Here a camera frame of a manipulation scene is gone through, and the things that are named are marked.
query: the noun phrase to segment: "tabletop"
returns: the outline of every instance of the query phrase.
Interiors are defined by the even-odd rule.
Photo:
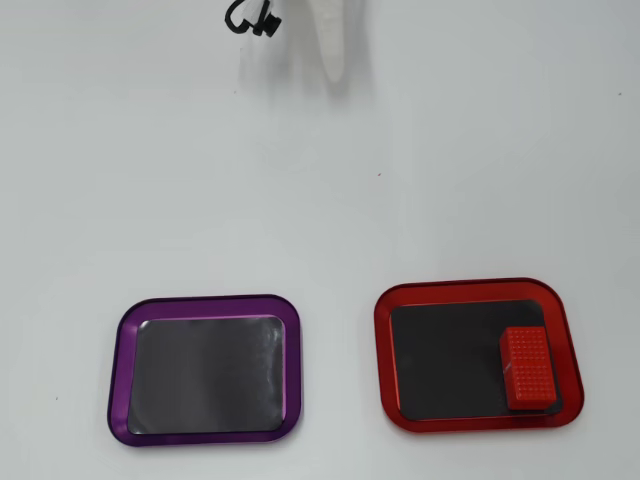
[[[348,0],[342,79],[306,3],[0,2],[0,477],[637,478],[640,3]],[[532,277],[566,308],[572,424],[415,436],[373,308],[406,282]],[[276,294],[304,407],[267,445],[110,434],[116,329],[151,297]]]

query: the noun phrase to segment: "red plastic block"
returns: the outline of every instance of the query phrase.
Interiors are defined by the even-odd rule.
[[[510,327],[500,338],[502,371],[511,410],[545,410],[556,388],[544,327]]]

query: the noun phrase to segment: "black clip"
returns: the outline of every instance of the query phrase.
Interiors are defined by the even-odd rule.
[[[267,34],[267,37],[273,37],[273,34],[276,33],[276,30],[278,30],[278,27],[280,27],[282,19],[275,17],[271,13],[269,13],[269,6],[271,5],[271,2],[269,0],[265,0],[262,4],[260,17],[258,18],[258,21],[255,25],[251,24],[246,19],[243,20],[240,25],[236,25],[235,23],[233,23],[233,20],[231,19],[233,12],[235,12],[235,10],[245,1],[246,0],[235,0],[235,2],[233,2],[227,10],[227,14],[224,20],[229,29],[233,33],[243,34],[247,33],[250,28],[253,28],[254,35],[261,36],[264,32]]]

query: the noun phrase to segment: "purple rim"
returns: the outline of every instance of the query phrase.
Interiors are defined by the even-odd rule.
[[[128,427],[138,329],[149,320],[233,317],[279,318],[284,324],[284,419],[270,432],[134,435]],[[275,295],[145,300],[125,313],[118,327],[107,421],[114,437],[133,447],[197,443],[263,443],[284,437],[302,409],[300,318],[287,300]]]

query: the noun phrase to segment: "black mat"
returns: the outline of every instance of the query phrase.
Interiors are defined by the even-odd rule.
[[[391,324],[400,412],[407,419],[532,413],[507,406],[499,342],[507,327],[544,326],[536,302],[399,307]],[[558,401],[545,413],[562,410],[557,382],[556,390]]]
[[[129,431],[262,432],[283,419],[283,324],[273,317],[140,327]]]

